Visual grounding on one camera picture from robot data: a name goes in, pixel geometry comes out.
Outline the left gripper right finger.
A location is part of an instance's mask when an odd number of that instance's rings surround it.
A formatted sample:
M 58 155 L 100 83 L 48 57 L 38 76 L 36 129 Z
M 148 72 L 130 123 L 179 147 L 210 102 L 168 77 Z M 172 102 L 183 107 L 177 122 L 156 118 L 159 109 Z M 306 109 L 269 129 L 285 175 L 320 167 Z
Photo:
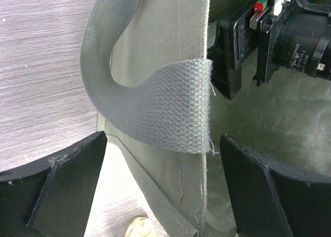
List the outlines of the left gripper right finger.
M 239 236 L 330 236 L 330 177 L 223 135 L 220 152 Z

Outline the olive green canvas bag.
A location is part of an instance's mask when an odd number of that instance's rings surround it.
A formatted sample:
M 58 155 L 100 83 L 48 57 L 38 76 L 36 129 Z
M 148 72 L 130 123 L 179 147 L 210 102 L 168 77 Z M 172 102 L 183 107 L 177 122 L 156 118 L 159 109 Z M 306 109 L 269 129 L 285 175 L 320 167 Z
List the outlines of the olive green canvas bag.
M 239 236 L 220 139 L 330 177 L 330 80 L 280 67 L 257 86 L 212 83 L 216 22 L 256 0 L 96 0 L 81 45 L 86 92 L 169 236 Z

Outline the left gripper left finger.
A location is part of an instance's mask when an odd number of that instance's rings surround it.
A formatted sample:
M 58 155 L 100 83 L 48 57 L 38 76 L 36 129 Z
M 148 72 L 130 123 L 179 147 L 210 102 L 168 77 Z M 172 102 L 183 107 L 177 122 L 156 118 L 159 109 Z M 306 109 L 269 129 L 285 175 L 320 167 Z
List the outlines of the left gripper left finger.
M 84 236 L 107 146 L 97 131 L 1 172 L 1 236 Z

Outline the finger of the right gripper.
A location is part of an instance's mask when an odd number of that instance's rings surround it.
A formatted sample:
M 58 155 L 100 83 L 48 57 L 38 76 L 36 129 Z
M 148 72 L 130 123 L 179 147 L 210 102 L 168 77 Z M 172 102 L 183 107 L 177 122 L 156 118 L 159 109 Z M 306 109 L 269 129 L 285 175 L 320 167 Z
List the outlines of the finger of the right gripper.
M 212 83 L 229 100 L 242 88 L 242 64 L 258 46 L 258 33 L 249 26 L 253 13 L 249 5 L 220 18 L 214 44 L 207 50 L 213 61 Z

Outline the amber bottle white cap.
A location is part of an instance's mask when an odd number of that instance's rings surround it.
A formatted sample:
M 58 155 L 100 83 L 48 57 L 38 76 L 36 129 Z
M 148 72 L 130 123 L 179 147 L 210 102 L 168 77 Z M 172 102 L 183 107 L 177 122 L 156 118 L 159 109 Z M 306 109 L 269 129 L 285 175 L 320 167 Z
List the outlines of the amber bottle white cap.
M 157 232 L 149 218 L 137 217 L 129 225 L 125 237 L 157 237 Z

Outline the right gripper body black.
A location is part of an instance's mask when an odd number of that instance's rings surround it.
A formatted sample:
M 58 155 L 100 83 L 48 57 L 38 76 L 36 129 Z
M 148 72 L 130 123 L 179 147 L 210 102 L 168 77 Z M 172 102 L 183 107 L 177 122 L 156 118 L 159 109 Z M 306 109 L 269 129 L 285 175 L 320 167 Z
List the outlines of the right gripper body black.
M 257 86 L 280 67 L 330 80 L 330 5 L 256 0 L 249 27 L 258 34 Z

